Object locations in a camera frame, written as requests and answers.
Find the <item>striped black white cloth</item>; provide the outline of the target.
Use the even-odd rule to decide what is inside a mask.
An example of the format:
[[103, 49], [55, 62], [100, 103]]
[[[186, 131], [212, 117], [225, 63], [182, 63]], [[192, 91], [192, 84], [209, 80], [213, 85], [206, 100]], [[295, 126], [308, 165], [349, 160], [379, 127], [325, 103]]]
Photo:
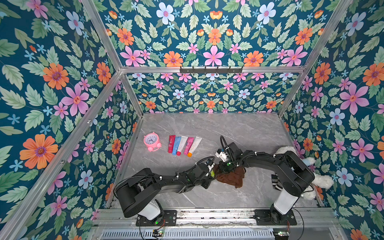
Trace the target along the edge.
[[278, 191], [283, 190], [282, 183], [277, 175], [275, 174], [271, 175], [271, 180], [272, 180], [272, 186], [275, 190], [278, 190]]

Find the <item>white teddy bear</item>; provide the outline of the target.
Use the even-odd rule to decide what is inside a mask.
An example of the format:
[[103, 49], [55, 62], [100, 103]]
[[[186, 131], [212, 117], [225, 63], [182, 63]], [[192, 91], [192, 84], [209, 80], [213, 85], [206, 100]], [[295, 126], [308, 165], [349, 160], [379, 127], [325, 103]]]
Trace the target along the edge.
[[[284, 154], [288, 151], [292, 151], [295, 154], [297, 154], [297, 151], [295, 150], [294, 147], [288, 147], [288, 146], [279, 148], [276, 151], [276, 154]], [[315, 175], [315, 179], [313, 180], [311, 185], [302, 194], [302, 197], [305, 200], [314, 200], [317, 196], [317, 194], [315, 193], [315, 190], [312, 190], [312, 185], [314, 185], [315, 187], [321, 188], [321, 189], [328, 190], [334, 184], [334, 181], [330, 176], [323, 176], [323, 175], [319, 175], [316, 173], [314, 173], [314, 175]]]

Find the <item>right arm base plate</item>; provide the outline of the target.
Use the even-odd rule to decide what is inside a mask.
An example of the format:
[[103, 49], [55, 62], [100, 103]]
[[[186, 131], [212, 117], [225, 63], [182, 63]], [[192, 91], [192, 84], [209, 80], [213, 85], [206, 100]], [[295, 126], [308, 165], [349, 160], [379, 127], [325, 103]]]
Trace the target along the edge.
[[285, 215], [280, 214], [276, 210], [271, 211], [270, 209], [254, 210], [253, 218], [256, 220], [258, 226], [297, 225], [297, 221], [292, 210]]

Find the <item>white toothpaste tube orange cap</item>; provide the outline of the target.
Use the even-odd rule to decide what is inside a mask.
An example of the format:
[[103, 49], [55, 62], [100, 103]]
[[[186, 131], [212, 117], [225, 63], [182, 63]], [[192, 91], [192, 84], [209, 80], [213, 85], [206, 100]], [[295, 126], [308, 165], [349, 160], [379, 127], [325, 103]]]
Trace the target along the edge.
[[202, 138], [200, 137], [195, 137], [190, 149], [189, 149], [189, 152], [187, 154], [188, 157], [191, 157], [193, 155], [193, 153], [195, 152], [195, 150], [197, 149], [197, 147], [199, 146], [200, 142], [202, 141]]

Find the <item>pink toothpaste tube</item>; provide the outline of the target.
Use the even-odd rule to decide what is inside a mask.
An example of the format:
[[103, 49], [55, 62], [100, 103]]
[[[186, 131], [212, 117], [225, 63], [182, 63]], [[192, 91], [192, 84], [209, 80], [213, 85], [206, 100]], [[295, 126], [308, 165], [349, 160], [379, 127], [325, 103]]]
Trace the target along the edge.
[[184, 155], [186, 155], [186, 156], [188, 155], [190, 148], [194, 142], [194, 139], [195, 139], [194, 137], [188, 137], [187, 144], [186, 144], [185, 150], [184, 150]]

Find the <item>brown cloth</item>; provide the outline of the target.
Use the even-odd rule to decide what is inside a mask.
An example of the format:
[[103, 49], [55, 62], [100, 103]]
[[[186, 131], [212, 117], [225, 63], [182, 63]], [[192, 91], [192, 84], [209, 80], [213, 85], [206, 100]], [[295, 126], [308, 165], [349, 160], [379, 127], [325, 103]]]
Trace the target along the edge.
[[218, 167], [215, 168], [216, 180], [223, 184], [234, 186], [236, 189], [243, 186], [245, 173], [246, 170], [244, 167], [237, 167], [229, 173], [222, 172]]

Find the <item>magenta toothpaste tube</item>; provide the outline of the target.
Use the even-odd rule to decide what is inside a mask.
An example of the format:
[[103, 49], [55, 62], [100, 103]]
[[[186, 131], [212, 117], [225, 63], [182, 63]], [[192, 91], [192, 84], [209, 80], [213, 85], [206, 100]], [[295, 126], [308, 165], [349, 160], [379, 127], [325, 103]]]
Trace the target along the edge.
[[174, 144], [175, 144], [175, 139], [176, 139], [175, 135], [170, 135], [169, 136], [168, 153], [170, 153], [170, 154], [173, 152], [173, 148], [174, 148]]

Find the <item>pink alarm clock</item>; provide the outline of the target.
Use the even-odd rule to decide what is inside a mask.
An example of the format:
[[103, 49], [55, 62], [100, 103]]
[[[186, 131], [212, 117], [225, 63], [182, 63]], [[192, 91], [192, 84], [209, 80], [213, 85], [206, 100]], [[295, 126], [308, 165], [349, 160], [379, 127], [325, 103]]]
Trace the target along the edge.
[[149, 152], [155, 152], [162, 147], [162, 143], [160, 142], [160, 137], [155, 132], [145, 135], [143, 142]]

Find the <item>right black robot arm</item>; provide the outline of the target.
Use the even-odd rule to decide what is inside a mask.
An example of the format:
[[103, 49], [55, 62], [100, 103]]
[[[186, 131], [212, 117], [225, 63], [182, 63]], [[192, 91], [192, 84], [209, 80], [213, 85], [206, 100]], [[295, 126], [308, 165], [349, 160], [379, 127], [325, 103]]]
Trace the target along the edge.
[[254, 219], [259, 226], [296, 225], [293, 206], [315, 179], [314, 173], [291, 150], [268, 154], [247, 150], [242, 152], [235, 143], [216, 152], [221, 161], [219, 174], [233, 173], [239, 167], [261, 168], [273, 171], [282, 184], [279, 197], [268, 210], [255, 210]]

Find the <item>blue toothpaste tube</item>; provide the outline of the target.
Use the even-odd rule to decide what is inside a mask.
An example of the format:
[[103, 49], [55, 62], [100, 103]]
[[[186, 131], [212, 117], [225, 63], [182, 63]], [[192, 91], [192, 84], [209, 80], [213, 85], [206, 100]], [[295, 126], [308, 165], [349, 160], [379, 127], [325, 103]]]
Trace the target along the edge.
[[172, 155], [174, 155], [174, 156], [177, 155], [180, 142], [181, 142], [181, 137], [176, 137], [175, 142], [174, 142], [174, 146], [173, 146], [173, 150], [172, 150]]

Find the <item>metal hook rail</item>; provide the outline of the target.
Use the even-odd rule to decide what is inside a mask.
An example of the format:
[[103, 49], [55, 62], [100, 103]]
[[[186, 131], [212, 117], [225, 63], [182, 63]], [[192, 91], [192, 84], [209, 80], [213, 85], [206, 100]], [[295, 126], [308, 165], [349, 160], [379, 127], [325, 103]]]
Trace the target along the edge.
[[243, 72], [243, 67], [180, 67], [182, 74], [239, 74]]

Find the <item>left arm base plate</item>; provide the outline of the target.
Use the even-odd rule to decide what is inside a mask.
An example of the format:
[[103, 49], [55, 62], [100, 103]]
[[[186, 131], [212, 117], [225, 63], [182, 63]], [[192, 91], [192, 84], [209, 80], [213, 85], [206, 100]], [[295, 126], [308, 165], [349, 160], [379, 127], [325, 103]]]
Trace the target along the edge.
[[157, 219], [148, 220], [143, 216], [138, 216], [136, 227], [174, 227], [177, 222], [176, 210], [165, 210]]

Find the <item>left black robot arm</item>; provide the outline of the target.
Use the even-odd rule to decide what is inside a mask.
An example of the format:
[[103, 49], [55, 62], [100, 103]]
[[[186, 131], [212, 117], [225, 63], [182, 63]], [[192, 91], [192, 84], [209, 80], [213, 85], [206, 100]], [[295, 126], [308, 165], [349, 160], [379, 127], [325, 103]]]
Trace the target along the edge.
[[114, 195], [118, 199], [124, 217], [135, 215], [145, 216], [153, 220], [144, 211], [151, 201], [159, 194], [190, 192], [194, 187], [201, 186], [208, 189], [215, 179], [215, 163], [213, 161], [199, 161], [192, 168], [176, 173], [174, 176], [155, 174], [149, 168], [144, 168], [115, 186]]

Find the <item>white toothpaste tube red cap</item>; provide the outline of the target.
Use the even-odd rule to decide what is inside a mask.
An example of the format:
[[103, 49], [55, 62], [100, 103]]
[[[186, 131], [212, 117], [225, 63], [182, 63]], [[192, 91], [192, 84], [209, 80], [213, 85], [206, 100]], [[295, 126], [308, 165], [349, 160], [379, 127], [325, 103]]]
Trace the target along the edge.
[[177, 148], [177, 156], [180, 156], [180, 155], [182, 154], [183, 149], [184, 149], [184, 147], [185, 147], [185, 144], [186, 144], [187, 140], [188, 140], [188, 137], [186, 137], [186, 136], [181, 136], [181, 138], [180, 138], [180, 142], [179, 142], [179, 146], [178, 146], [178, 148]]

